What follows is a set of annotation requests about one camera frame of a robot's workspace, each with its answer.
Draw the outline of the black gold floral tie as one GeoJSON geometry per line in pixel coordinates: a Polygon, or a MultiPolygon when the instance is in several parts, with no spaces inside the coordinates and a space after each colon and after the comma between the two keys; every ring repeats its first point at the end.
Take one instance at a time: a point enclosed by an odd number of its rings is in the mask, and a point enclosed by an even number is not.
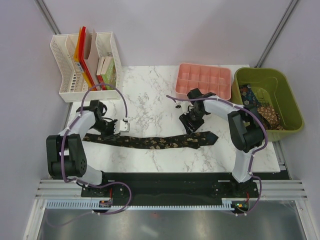
{"type": "Polygon", "coordinates": [[[168,137],[133,137],[117,134],[103,138],[101,135],[88,133],[83,140],[85,142],[132,149],[165,150],[178,148],[199,149],[200,147],[213,146],[218,139],[219,137],[214,133],[204,131],[168,137]]]}

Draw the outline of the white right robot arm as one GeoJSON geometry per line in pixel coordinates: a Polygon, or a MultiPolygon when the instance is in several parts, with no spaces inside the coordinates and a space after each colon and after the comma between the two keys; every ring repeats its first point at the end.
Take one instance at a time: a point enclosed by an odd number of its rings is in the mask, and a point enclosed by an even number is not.
{"type": "Polygon", "coordinates": [[[245,182],[253,176],[254,155],[268,144],[268,135],[257,108],[231,103],[212,92],[203,94],[198,88],[189,91],[186,101],[190,104],[179,120],[187,134],[194,133],[205,123],[205,115],[214,114],[227,121],[230,139],[236,148],[231,172],[235,181],[229,184],[229,191],[235,197],[242,196],[247,191],[245,182]]]}

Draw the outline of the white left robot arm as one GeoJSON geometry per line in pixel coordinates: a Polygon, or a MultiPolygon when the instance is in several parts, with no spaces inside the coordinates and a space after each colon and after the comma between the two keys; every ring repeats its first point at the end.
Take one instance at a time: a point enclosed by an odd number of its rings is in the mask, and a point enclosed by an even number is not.
{"type": "Polygon", "coordinates": [[[67,182],[79,180],[86,185],[91,184],[92,191],[99,197],[109,193],[110,185],[103,180],[100,170],[88,164],[83,139],[90,129],[100,133],[93,136],[97,140],[107,140],[116,135],[117,121],[105,120],[103,116],[106,111],[107,106],[101,101],[92,100],[88,106],[77,109],[77,116],[67,128],[46,139],[49,175],[56,180],[67,182]]]}

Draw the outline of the pink divided organizer tray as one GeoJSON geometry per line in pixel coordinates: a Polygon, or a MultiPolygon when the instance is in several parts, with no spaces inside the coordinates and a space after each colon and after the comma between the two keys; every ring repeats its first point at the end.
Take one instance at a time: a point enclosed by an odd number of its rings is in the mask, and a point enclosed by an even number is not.
{"type": "Polygon", "coordinates": [[[224,100],[232,96],[232,72],[229,68],[192,63],[179,65],[175,96],[186,99],[193,89],[199,89],[202,94],[214,93],[224,100]]]}

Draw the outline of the green book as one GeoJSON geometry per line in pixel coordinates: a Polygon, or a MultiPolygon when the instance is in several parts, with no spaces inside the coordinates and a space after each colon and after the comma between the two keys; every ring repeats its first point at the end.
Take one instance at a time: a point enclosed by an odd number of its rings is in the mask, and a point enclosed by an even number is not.
{"type": "Polygon", "coordinates": [[[105,84],[109,84],[114,87],[116,86],[117,72],[116,72],[115,61],[113,57],[107,56],[104,59],[102,69],[101,69],[101,76],[105,84]]]}

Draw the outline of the red folder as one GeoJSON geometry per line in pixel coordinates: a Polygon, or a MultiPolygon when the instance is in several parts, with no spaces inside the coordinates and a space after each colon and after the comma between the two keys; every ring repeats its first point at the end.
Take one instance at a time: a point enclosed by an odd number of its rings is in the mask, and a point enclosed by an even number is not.
{"type": "Polygon", "coordinates": [[[90,88],[99,84],[96,75],[99,61],[96,37],[97,34],[95,31],[90,33],[85,26],[81,28],[78,55],[80,64],[85,73],[87,84],[90,88]]]}

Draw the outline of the beige cardboard folder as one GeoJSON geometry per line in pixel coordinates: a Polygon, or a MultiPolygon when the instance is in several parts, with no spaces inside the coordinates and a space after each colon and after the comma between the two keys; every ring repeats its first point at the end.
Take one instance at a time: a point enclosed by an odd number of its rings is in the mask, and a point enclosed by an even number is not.
{"type": "Polygon", "coordinates": [[[92,33],[89,32],[88,29],[86,29],[86,36],[84,41],[84,62],[88,68],[88,71],[92,77],[92,80],[94,82],[94,85],[97,85],[99,83],[97,79],[97,67],[98,67],[98,61],[99,61],[99,53],[96,46],[96,37],[97,34],[93,30],[92,33]]]}

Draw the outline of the white plastic file rack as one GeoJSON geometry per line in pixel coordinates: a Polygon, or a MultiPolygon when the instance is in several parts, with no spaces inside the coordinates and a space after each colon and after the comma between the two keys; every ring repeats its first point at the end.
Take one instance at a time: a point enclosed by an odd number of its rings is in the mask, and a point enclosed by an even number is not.
{"type": "MultiPolygon", "coordinates": [[[[91,50],[97,57],[112,57],[116,73],[115,86],[123,90],[123,69],[113,32],[98,32],[95,37],[90,37],[89,47],[95,44],[91,50]]],[[[75,54],[78,52],[79,34],[57,34],[53,35],[50,48],[60,70],[62,81],[59,89],[60,97],[66,103],[80,102],[87,90],[87,69],[75,54]]]]}

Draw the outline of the red book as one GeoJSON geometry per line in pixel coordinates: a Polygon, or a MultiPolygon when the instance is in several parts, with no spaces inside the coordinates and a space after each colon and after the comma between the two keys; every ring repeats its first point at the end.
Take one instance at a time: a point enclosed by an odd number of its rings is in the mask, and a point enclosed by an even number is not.
{"type": "Polygon", "coordinates": [[[97,71],[96,71],[96,77],[98,79],[98,82],[100,84],[107,83],[105,74],[107,72],[107,57],[100,57],[98,60],[98,65],[97,65],[97,71]]]}

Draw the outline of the brown floral tie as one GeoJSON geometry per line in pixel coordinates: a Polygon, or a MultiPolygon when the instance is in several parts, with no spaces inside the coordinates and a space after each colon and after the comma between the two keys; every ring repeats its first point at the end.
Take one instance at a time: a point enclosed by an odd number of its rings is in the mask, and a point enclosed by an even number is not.
{"type": "Polygon", "coordinates": [[[280,116],[272,106],[260,106],[257,111],[266,130],[284,130],[280,116]]]}

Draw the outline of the olive green plastic bin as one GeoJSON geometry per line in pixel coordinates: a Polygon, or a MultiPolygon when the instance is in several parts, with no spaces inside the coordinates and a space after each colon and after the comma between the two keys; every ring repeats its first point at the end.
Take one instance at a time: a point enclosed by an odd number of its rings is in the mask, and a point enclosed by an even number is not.
{"type": "Polygon", "coordinates": [[[257,102],[271,106],[279,116],[283,129],[268,129],[268,140],[276,142],[298,133],[304,128],[304,120],[286,76],[273,68],[242,67],[234,74],[231,99],[234,104],[243,104],[245,97],[241,87],[250,86],[257,102]]]}

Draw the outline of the aluminium frame rail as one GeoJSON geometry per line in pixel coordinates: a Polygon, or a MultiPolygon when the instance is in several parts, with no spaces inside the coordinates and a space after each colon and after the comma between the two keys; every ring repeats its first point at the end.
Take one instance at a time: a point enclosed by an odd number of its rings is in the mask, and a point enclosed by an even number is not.
{"type": "MultiPolygon", "coordinates": [[[[255,190],[261,194],[263,201],[306,201],[307,193],[300,180],[262,180],[262,187],[257,185],[255,190]]],[[[76,183],[64,183],[62,180],[41,180],[36,199],[66,199],[79,200],[81,187],[76,183]]]]}

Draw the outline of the left aluminium corner post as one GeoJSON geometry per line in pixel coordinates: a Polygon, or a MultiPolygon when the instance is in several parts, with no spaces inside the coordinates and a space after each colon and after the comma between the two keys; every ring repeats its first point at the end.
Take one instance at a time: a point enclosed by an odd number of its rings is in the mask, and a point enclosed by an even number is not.
{"type": "Polygon", "coordinates": [[[55,35],[60,35],[61,31],[60,31],[56,21],[54,20],[45,1],[44,0],[35,0],[34,2],[36,3],[38,9],[40,10],[42,16],[46,20],[46,22],[47,22],[48,26],[50,27],[50,29],[52,30],[52,32],[55,35]]]}

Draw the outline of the aluminium corner post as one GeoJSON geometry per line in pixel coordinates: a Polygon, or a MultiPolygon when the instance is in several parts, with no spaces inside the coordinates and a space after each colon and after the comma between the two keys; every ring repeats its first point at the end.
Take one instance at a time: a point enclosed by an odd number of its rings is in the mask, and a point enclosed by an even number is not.
{"type": "Polygon", "coordinates": [[[258,61],[254,65],[254,68],[261,68],[268,56],[272,52],[277,40],[280,38],[283,30],[285,29],[287,23],[289,22],[291,16],[294,14],[294,11],[298,7],[300,0],[290,0],[287,8],[285,9],[283,15],[281,16],[275,30],[273,31],[268,43],[266,44],[262,54],[260,55],[258,61]]]}
{"type": "Polygon", "coordinates": [[[38,9],[40,10],[42,16],[46,20],[46,22],[47,22],[48,26],[50,27],[50,29],[52,30],[52,32],[55,35],[60,35],[61,31],[60,31],[56,21],[54,20],[45,1],[44,0],[35,0],[34,2],[36,3],[38,9]]]}

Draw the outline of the right aluminium corner post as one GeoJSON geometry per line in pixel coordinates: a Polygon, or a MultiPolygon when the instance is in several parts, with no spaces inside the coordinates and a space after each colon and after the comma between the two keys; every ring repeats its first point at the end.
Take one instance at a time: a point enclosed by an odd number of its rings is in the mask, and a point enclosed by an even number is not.
{"type": "Polygon", "coordinates": [[[275,30],[273,31],[268,43],[266,44],[262,54],[260,55],[258,61],[254,65],[254,68],[261,68],[268,56],[272,52],[277,40],[280,38],[283,30],[285,29],[287,23],[289,22],[291,16],[294,14],[294,11],[298,7],[300,0],[290,0],[287,8],[285,9],[283,15],[281,16],[275,30]]]}

